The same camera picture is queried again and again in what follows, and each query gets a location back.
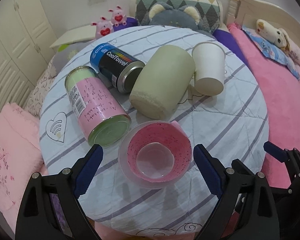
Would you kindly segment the small pink bunny toy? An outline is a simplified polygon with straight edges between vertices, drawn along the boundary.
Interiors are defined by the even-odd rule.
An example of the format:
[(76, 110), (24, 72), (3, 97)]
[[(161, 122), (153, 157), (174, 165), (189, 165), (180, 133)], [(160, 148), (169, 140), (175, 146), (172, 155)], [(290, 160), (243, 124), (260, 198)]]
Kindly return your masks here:
[(127, 16), (124, 10), (120, 6), (116, 6), (115, 9), (109, 9), (108, 12), (111, 12), (111, 23), (118, 27), (119, 25), (127, 25)]

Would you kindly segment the grey bear plush toy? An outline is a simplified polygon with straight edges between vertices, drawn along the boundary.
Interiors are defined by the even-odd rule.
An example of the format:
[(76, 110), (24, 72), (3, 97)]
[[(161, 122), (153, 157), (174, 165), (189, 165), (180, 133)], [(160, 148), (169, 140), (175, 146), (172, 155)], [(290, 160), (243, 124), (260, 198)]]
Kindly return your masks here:
[(202, 34), (211, 34), (204, 30), (203, 20), (199, 11), (190, 5), (174, 9), (174, 7), (164, 2), (155, 3), (143, 18), (141, 25), (187, 28)]

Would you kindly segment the white paper cup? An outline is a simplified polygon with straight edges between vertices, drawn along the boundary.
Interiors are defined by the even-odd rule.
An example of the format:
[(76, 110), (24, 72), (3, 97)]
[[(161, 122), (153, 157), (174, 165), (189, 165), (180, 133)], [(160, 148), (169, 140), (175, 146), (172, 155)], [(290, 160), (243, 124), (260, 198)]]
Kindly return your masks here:
[(192, 50), (195, 62), (194, 88), (201, 94), (215, 96), (224, 89), (225, 51), (213, 42), (202, 42)]

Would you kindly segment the white heart pattern bedsheet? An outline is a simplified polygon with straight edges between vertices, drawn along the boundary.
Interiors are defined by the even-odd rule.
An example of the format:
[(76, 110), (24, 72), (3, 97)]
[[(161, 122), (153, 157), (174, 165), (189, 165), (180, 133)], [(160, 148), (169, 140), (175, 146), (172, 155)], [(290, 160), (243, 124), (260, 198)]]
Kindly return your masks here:
[(43, 73), (42, 77), (37, 82), (34, 90), (30, 93), (30, 96), (24, 107), (26, 111), (28, 111), (35, 117), (40, 116), (40, 111), (42, 109), (44, 99), (57, 76), (56, 68), (53, 65), (53, 59), (54, 57), (47, 65), (46, 71)]

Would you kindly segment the green can with pink label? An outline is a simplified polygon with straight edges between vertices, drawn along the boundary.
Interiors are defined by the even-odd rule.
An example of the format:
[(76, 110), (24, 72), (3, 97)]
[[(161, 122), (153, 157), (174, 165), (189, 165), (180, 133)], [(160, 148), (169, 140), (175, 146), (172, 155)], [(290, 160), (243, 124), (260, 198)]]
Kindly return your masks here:
[(90, 146), (108, 147), (129, 129), (131, 119), (93, 68), (79, 66), (64, 86), (79, 127)]

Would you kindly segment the black blue CoolTowel can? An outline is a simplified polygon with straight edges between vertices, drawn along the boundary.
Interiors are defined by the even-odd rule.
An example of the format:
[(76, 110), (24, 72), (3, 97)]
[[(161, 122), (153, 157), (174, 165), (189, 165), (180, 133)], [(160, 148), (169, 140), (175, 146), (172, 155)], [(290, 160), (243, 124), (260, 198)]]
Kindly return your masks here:
[(91, 66), (122, 94), (130, 93), (145, 64), (121, 49), (102, 43), (90, 55)]

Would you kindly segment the large pink bunny toy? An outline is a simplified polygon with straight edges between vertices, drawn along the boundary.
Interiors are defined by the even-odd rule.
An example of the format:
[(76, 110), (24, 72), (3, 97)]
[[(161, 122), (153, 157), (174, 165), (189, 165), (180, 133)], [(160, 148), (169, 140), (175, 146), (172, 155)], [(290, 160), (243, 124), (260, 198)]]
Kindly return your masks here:
[(103, 16), (100, 17), (100, 20), (98, 22), (91, 22), (90, 25), (96, 27), (96, 40), (114, 32), (112, 23)]

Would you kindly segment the purple plush blanket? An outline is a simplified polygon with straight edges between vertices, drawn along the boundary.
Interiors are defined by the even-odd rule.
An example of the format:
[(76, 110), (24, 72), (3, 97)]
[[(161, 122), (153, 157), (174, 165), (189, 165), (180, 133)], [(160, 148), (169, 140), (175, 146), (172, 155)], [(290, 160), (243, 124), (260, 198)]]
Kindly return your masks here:
[(130, 28), (130, 27), (136, 27), (136, 26), (138, 26), (138, 21), (133, 17), (127, 17), (126, 25), (119, 24), (117, 27), (114, 25), (113, 29), (114, 29), (114, 31), (119, 31), (119, 30), (122, 30), (122, 29)]

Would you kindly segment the white plush dog toy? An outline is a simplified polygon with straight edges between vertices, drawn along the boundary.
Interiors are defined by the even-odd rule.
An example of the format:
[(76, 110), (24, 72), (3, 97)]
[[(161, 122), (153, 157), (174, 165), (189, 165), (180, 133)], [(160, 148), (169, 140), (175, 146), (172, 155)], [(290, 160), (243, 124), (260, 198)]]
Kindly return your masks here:
[(256, 30), (260, 36), (284, 52), (290, 51), (289, 37), (284, 29), (277, 29), (267, 21), (258, 19), (256, 21)]

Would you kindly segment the bright pink blanket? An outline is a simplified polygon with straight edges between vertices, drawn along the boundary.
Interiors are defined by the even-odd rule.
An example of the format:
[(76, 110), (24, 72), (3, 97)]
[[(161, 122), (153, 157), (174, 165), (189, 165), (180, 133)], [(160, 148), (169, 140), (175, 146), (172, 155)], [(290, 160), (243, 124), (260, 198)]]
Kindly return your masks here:
[(269, 141), (300, 151), (300, 81), (283, 65), (266, 58), (240, 25), (228, 25), (266, 101)]

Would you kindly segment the pink translucent plastic cup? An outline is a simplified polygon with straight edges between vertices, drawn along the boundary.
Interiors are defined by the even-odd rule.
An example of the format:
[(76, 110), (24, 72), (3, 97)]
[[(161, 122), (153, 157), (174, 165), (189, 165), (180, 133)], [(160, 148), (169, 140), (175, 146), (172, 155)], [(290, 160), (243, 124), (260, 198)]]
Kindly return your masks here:
[(192, 160), (189, 138), (178, 122), (148, 121), (136, 126), (118, 149), (118, 162), (132, 183), (162, 189), (177, 182)]

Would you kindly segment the blue cartoon pillow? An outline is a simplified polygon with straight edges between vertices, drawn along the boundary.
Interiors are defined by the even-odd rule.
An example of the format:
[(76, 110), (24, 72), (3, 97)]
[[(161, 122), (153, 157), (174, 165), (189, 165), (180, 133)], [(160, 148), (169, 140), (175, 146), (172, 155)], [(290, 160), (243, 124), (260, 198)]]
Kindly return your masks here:
[(300, 77), (300, 74), (298, 74), (298, 71), (296, 70), (296, 66), (300, 67), (300, 47), (290, 37), (290, 51), (284, 52), (260, 36), (257, 33), (256, 27), (255, 29), (251, 29), (243, 26), (242, 30), (254, 42), (265, 57), (286, 66), (296, 78)]

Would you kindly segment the cream white headboard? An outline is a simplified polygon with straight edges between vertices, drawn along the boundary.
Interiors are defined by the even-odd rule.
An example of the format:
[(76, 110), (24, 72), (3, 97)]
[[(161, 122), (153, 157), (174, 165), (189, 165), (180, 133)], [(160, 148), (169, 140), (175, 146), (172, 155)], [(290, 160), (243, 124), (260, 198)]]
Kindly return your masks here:
[(237, 23), (256, 27), (256, 20), (266, 20), (276, 28), (283, 28), (300, 47), (300, 23), (284, 9), (263, 0), (229, 0), (225, 24)]

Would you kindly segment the pink folded quilt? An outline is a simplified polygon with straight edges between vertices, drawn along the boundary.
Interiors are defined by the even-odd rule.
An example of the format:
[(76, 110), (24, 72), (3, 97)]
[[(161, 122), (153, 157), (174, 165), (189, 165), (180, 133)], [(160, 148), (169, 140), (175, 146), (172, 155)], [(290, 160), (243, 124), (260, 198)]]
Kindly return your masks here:
[(34, 172), (46, 172), (39, 145), (39, 119), (16, 103), (7, 103), (0, 112), (0, 212), (13, 232)]

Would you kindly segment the grey flower pattern pillow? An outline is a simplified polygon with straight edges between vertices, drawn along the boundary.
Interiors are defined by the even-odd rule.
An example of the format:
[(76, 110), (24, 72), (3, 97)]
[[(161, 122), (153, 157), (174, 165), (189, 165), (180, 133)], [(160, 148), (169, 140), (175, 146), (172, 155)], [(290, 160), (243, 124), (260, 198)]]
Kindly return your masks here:
[(53, 58), (52, 64), (60, 71), (77, 53), (90, 45), (93, 41), (77, 42), (67, 45), (64, 49), (57, 52)]

